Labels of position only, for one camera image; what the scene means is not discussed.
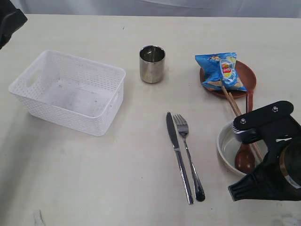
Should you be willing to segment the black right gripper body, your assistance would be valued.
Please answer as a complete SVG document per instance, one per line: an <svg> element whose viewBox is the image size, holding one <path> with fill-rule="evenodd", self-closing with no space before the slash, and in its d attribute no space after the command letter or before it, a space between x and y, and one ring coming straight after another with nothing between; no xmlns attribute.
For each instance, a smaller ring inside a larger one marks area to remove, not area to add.
<svg viewBox="0 0 301 226"><path fill-rule="evenodd" d="M275 162L264 161L240 181L228 187L233 201L301 200L301 139L296 137L282 149Z"/></svg>

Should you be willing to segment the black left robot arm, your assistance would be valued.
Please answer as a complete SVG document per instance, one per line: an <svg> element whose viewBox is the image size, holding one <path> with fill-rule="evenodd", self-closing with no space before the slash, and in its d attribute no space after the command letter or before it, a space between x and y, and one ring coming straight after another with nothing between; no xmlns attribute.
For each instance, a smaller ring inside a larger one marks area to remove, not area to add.
<svg viewBox="0 0 301 226"><path fill-rule="evenodd" d="M10 0L0 0L0 49L11 39L11 36L26 22L27 17Z"/></svg>

